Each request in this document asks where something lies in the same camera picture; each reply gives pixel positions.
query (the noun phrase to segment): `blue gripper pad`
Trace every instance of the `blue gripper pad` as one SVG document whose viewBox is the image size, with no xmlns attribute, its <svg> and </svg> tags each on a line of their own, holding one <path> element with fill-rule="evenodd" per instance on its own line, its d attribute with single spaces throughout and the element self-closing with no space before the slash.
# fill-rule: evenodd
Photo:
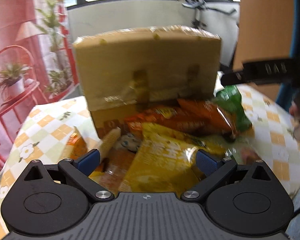
<svg viewBox="0 0 300 240">
<path fill-rule="evenodd" d="M 221 166 L 221 160 L 204 150 L 199 150 L 195 157 L 195 164 L 208 177 Z"/>
<path fill-rule="evenodd" d="M 75 160 L 77 169 L 89 176 L 100 164 L 100 152 L 97 149 L 89 151 L 84 156 Z"/>
</svg>

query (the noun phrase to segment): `cardboard box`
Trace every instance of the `cardboard box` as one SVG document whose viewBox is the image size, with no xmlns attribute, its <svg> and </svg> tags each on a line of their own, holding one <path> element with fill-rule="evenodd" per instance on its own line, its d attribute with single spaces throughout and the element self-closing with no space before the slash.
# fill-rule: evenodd
<svg viewBox="0 0 300 240">
<path fill-rule="evenodd" d="M 212 97 L 221 39 L 185 26 L 81 37 L 74 43 L 80 84 L 96 131 L 128 131 L 123 119 L 176 98 Z"/>
</svg>

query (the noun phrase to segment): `table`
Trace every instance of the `table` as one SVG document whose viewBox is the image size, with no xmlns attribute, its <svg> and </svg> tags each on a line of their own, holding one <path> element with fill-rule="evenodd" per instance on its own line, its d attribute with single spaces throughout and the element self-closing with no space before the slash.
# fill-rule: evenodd
<svg viewBox="0 0 300 240">
<path fill-rule="evenodd" d="M 237 143 L 249 144 L 266 161 L 291 196 L 300 187 L 299 143 L 292 137 L 293 118 L 266 96 L 248 85 L 239 85 L 242 105 L 253 129 Z M 77 126 L 88 150 L 99 142 L 84 97 L 35 106 L 25 120 L 3 168 L 0 207 L 17 177 L 33 159 L 43 164 L 57 163 Z M 8 233 L 0 214 L 0 239 Z"/>
</svg>

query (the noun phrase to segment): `white wall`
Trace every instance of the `white wall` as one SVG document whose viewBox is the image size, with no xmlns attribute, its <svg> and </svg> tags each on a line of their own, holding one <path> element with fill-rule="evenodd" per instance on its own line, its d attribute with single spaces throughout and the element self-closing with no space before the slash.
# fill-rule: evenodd
<svg viewBox="0 0 300 240">
<path fill-rule="evenodd" d="M 222 10 L 240 6 L 236 3 L 209 3 Z M 68 11 L 72 41 L 83 35 L 135 27 L 186 25 L 192 26 L 194 10 L 175 0 L 121 0 L 88 5 Z M 202 12 L 207 31 L 222 37 L 221 63 L 228 65 L 237 41 L 236 22 L 239 13 L 225 16 L 214 11 Z"/>
<path fill-rule="evenodd" d="M 227 12 L 233 8 L 238 11 L 231 16 L 212 10 L 202 11 L 201 21 L 208 25 L 205 30 L 213 34 L 218 34 L 222 38 L 220 62 L 229 65 L 234 46 L 238 40 L 239 28 L 237 27 L 237 22 L 239 22 L 240 17 L 240 5 L 238 3 L 226 2 L 211 2 L 207 4 L 211 8 L 218 8 Z"/>
</svg>

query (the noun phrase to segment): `circular logo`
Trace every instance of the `circular logo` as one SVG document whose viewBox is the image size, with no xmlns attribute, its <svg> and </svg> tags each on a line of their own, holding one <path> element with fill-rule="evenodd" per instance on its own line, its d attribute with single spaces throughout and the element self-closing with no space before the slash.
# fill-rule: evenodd
<svg viewBox="0 0 300 240">
<path fill-rule="evenodd" d="M 144 199 L 149 199 L 149 198 L 151 198 L 150 195 L 143 195 L 142 197 L 143 197 Z"/>
</svg>

